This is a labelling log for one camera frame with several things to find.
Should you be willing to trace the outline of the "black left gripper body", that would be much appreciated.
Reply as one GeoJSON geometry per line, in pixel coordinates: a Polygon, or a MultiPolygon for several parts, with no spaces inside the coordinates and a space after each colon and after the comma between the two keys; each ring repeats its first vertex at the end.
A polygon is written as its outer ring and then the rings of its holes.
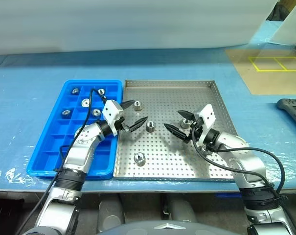
{"type": "Polygon", "coordinates": [[[124,131],[126,133],[130,132],[130,127],[124,122],[125,118],[123,116],[117,116],[114,118],[114,127],[117,132],[124,131]]]}

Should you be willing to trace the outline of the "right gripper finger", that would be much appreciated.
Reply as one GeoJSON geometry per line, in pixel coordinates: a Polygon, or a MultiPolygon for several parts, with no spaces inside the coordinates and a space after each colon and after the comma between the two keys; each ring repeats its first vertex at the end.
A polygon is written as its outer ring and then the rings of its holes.
{"type": "Polygon", "coordinates": [[[178,110],[177,111],[183,118],[185,118],[186,120],[194,120],[194,114],[186,111],[186,110],[178,110]]]}
{"type": "Polygon", "coordinates": [[[186,133],[182,132],[179,128],[177,128],[174,125],[171,124],[167,124],[164,123],[163,124],[164,127],[175,137],[179,138],[180,140],[182,140],[184,143],[188,143],[189,142],[189,137],[186,133]]]}

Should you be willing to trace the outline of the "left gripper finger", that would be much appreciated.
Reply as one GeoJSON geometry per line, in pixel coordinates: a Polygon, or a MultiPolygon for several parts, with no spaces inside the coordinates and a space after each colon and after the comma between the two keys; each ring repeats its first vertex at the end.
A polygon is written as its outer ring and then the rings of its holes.
{"type": "Polygon", "coordinates": [[[132,106],[135,103],[134,100],[127,100],[127,101],[123,101],[122,103],[120,103],[120,106],[123,110],[129,108],[130,106],[132,106]]]}
{"type": "Polygon", "coordinates": [[[143,117],[137,120],[133,125],[128,126],[126,125],[126,128],[124,129],[126,133],[131,133],[140,128],[146,121],[148,117],[143,117]]]}

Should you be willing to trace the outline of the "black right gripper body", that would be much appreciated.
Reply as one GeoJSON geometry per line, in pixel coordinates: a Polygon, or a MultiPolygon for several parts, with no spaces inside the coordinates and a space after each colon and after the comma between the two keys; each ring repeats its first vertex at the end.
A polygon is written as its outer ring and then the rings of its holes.
{"type": "Polygon", "coordinates": [[[190,124],[190,130],[189,130],[189,141],[192,140],[192,133],[194,131],[194,139],[196,141],[199,140],[202,132],[203,132],[203,119],[199,116],[194,115],[194,120],[190,120],[192,123],[190,124]]]}

